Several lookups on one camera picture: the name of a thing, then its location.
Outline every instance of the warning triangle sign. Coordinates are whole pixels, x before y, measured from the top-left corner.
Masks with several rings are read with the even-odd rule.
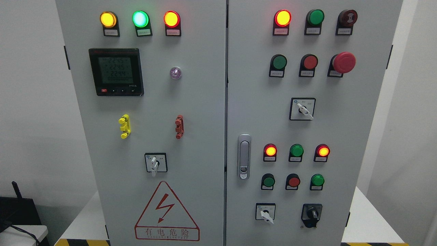
[[[199,241],[200,229],[167,182],[161,181],[135,225],[137,239]]]

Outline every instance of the red push button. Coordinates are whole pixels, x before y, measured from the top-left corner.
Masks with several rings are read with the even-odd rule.
[[[345,74],[349,73],[350,71],[352,71],[352,69],[354,69],[356,62],[357,60],[352,53],[342,52],[334,58],[332,65],[335,71],[341,74]]]
[[[291,187],[297,187],[297,186],[299,186],[299,184],[300,184],[300,179],[299,179],[299,178],[291,178],[291,179],[288,181],[288,184],[289,184],[289,186],[291,186]]]
[[[305,58],[305,60],[303,61],[303,66],[308,69],[314,69],[317,66],[318,60],[316,56],[313,55],[309,55]]]

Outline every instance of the green push button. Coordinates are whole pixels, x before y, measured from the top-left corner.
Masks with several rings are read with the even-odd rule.
[[[312,10],[310,11],[307,19],[311,25],[317,26],[323,22],[325,19],[325,14],[320,9]]]
[[[287,65],[287,59],[283,55],[278,55],[273,59],[273,66],[276,69],[283,69]]]
[[[322,186],[325,183],[325,178],[321,174],[316,174],[311,178],[311,183],[314,186]]]
[[[272,187],[274,185],[274,178],[268,177],[268,178],[264,179],[263,184],[264,184],[264,186]]]
[[[290,148],[290,154],[294,157],[300,157],[303,155],[303,148],[300,144],[295,144]]]

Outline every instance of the push button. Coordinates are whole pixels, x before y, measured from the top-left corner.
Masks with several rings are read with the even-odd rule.
[[[300,178],[297,174],[292,173],[287,176],[285,181],[286,190],[297,190],[300,184]]]
[[[262,190],[273,190],[275,180],[271,173],[266,173],[261,178],[261,189]]]

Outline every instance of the black cable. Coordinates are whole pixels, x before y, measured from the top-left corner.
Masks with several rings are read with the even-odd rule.
[[[40,242],[38,241],[38,238],[36,238],[36,236],[33,235],[32,233],[30,233],[30,232],[28,232],[28,231],[26,231],[26,230],[23,230],[23,229],[21,229],[21,228],[19,228],[19,227],[16,227],[15,225],[11,225],[11,227],[14,228],[15,230],[19,231],[19,232],[26,233],[26,234],[28,234],[29,236],[31,236],[33,239],[35,239],[35,241],[36,241],[36,246],[38,246],[38,245],[40,244]]]

